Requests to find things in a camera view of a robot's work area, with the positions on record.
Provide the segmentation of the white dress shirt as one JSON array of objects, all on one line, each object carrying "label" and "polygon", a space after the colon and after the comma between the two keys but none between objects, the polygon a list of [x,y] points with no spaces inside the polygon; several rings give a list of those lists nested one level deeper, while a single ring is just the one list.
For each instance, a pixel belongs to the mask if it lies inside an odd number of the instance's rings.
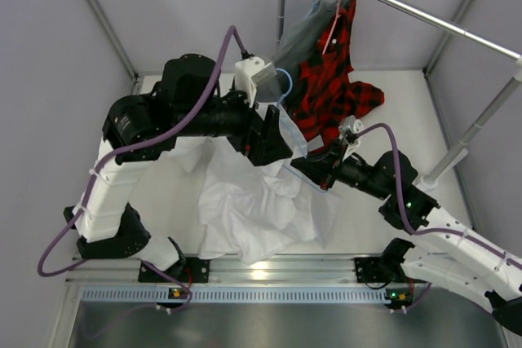
[{"label": "white dress shirt", "polygon": [[324,192],[277,161],[255,167],[225,138],[180,138],[167,153],[187,173],[207,159],[197,201],[205,228],[202,259],[236,254],[251,265],[292,244],[324,246],[340,208],[339,196]]}]

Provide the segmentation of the light blue wire hanger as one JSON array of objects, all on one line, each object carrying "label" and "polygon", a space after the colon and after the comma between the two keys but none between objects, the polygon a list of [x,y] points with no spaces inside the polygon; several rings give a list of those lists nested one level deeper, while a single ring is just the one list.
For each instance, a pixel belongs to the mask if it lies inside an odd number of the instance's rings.
[{"label": "light blue wire hanger", "polygon": [[[288,81],[288,87],[285,92],[281,92],[280,97],[276,101],[276,107],[279,109],[280,114],[282,115],[282,119],[279,120],[279,126],[284,130],[283,136],[287,136],[290,141],[290,147],[292,150],[297,150],[299,158],[307,157],[308,147],[307,141],[301,133],[300,129],[294,123],[294,121],[290,118],[288,112],[283,107],[283,103],[290,92],[293,90],[294,82],[289,72],[283,68],[275,68],[276,74],[279,75],[282,73],[285,75],[286,80]],[[293,176],[299,178],[301,181],[315,189],[317,192],[325,193],[325,190],[322,190],[317,184],[315,184],[311,179],[309,179],[305,174],[301,171],[297,170],[291,165],[291,161],[286,161],[282,166],[286,171],[291,173]]]}]

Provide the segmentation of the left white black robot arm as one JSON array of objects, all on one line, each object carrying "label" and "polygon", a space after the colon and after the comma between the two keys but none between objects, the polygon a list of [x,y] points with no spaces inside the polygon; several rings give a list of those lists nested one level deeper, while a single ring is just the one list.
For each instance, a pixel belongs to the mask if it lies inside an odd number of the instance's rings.
[{"label": "left white black robot arm", "polygon": [[280,111],[269,105],[257,111],[255,83],[261,73],[275,71],[259,57],[244,52],[234,68],[232,89],[219,96],[214,83],[200,111],[177,134],[153,139],[180,123],[201,98],[216,63],[203,55],[169,60],[151,92],[128,95],[109,109],[102,128],[99,156],[109,155],[104,168],[94,170],[89,194],[64,209],[64,218],[78,232],[77,249],[84,260],[138,258],[153,281],[174,282],[186,270],[186,257],[168,236],[155,237],[130,204],[131,193],[147,168],[179,137],[224,137],[234,151],[254,166],[292,157],[280,131]]}]

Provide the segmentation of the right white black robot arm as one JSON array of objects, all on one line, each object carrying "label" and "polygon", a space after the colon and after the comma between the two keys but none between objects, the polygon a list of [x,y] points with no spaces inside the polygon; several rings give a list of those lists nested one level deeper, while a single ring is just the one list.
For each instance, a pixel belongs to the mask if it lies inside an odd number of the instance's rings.
[{"label": "right white black robot arm", "polygon": [[328,190],[341,182],[383,201],[379,213],[407,238],[395,238],[358,274],[360,282],[421,280],[474,302],[505,329],[521,333],[521,260],[459,222],[414,185],[402,152],[386,152],[374,165],[328,152],[292,161],[292,168]]}]

